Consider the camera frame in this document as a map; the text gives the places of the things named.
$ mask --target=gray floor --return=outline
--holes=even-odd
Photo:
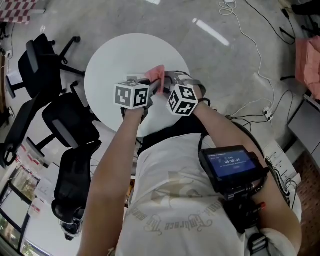
[[[248,0],[260,10],[277,31],[279,27],[291,32],[288,20],[281,13],[277,0]],[[295,45],[284,44],[268,23],[243,0],[238,0],[235,10],[243,32],[252,37],[262,55],[261,74],[272,79],[275,89],[275,106],[281,95],[291,89],[294,92],[290,115],[298,107],[305,88],[293,79],[280,82],[281,76],[295,73]],[[222,114],[233,114],[246,103],[259,98],[273,99],[269,83],[258,77],[260,58],[255,44],[240,32],[234,15],[219,14],[218,0],[161,0],[154,4],[146,0],[50,0],[46,12],[34,15],[28,25],[16,24],[12,43],[14,56],[10,60],[9,71],[18,70],[18,60],[26,50],[26,42],[44,32],[50,40],[56,40],[54,49],[60,53],[72,36],[81,36],[79,45],[73,45],[67,54],[69,66],[85,70],[95,51],[108,40],[128,33],[145,33],[159,37],[175,47],[185,59],[191,75],[199,79],[207,88],[207,97],[212,106]],[[229,46],[193,23],[199,19],[221,34]],[[295,17],[291,15],[295,33],[302,32]],[[11,48],[10,40],[3,42],[4,48]],[[61,72],[64,84],[71,84],[75,76]],[[83,79],[79,92],[85,102]],[[18,113],[21,105],[29,100],[25,89],[16,92],[11,99],[6,95],[7,104]],[[263,146],[276,139],[284,145],[290,137],[286,129],[287,115],[291,103],[288,93],[282,100],[272,124],[252,124],[252,133]],[[237,115],[260,115],[268,102],[261,100],[250,104]],[[249,121],[264,121],[264,117],[248,118]],[[106,128],[106,147],[111,132]],[[32,122],[28,135],[39,142],[50,134],[41,118],[41,111]],[[52,142],[47,149],[53,158],[61,155],[59,142]]]

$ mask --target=wrist-mounted device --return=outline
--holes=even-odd
[[[149,112],[149,108],[154,105],[154,102],[151,98],[152,98],[152,96],[154,96],[157,93],[158,87],[161,85],[161,81],[160,81],[160,79],[158,79],[154,82],[150,82],[149,79],[141,79],[138,82],[141,85],[149,86],[148,95],[147,95],[147,104],[142,106],[143,115],[141,117],[141,122],[140,122],[140,124],[141,124],[145,120],[145,118],[147,117],[148,112]],[[128,108],[124,108],[124,107],[120,108],[123,119],[125,118],[127,109]]]
[[[201,149],[199,159],[214,190],[227,201],[256,194],[269,172],[269,168],[262,167],[256,154],[242,145]]]
[[[172,115],[189,117],[199,102],[194,86],[199,86],[202,96],[206,94],[206,88],[199,80],[192,79],[186,72],[167,71],[164,74],[164,88],[167,89],[164,92],[171,92],[166,108]]]
[[[266,207],[251,197],[263,188],[269,168],[263,168],[256,154],[242,145],[201,149],[203,138],[198,148],[201,166],[214,191],[223,195],[223,208],[232,224],[243,234],[258,224],[259,211]]]

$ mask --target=black office chair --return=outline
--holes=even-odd
[[[83,217],[91,184],[91,157],[101,141],[67,150],[61,159],[51,208],[61,220],[65,238],[71,241],[82,230]]]
[[[50,96],[59,97],[58,91],[56,91],[56,94],[54,93],[54,91],[50,93]],[[0,165],[3,168],[10,166],[15,161],[17,151],[26,136],[31,121],[38,110],[47,105],[46,99],[47,91],[42,91],[35,98],[24,103],[20,108],[4,143],[0,144]]]
[[[66,93],[55,99],[42,113],[42,118],[52,134],[35,144],[29,137],[26,142],[40,157],[45,157],[42,149],[54,138],[57,138],[66,148],[74,148],[90,142],[97,141],[100,137],[98,130],[93,125],[96,116],[84,107],[77,93]]]
[[[31,40],[26,44],[27,51],[22,55],[18,62],[19,72],[22,77],[22,83],[12,85],[8,76],[5,78],[6,87],[14,99],[15,91],[26,88],[28,94],[33,99],[42,89],[55,88],[60,92],[62,90],[62,82],[60,70],[72,72],[81,76],[85,76],[85,71],[79,71],[68,64],[65,55],[73,43],[79,43],[81,38],[74,36],[66,45],[60,55],[55,54],[53,45],[55,41],[48,41],[45,34],[41,34],[34,41]]]

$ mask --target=power strip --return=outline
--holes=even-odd
[[[272,111],[268,106],[263,109],[263,114],[268,122],[270,122],[274,118],[274,115],[272,114]]]

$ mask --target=black strap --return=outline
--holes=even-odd
[[[247,246],[249,248],[250,254],[254,255],[257,252],[259,252],[265,248],[268,248],[268,239],[262,233],[255,233],[249,238]]]
[[[201,133],[200,141],[199,141],[199,144],[198,144],[198,155],[200,154],[200,151],[202,150],[202,142],[204,141],[204,138],[207,135],[209,135],[209,133],[207,131]]]
[[[209,107],[211,106],[211,100],[208,99],[208,98],[200,98],[200,99],[198,99],[198,104],[199,104],[200,102],[208,102],[208,106],[209,106]]]
[[[143,112],[143,115],[141,117],[140,124],[145,120],[145,118],[147,117],[148,112],[149,112],[149,109],[147,107],[143,106],[142,108],[144,109],[144,112]],[[125,119],[126,111],[128,110],[128,108],[121,107],[120,110],[121,110],[121,114],[122,114],[122,119]]]

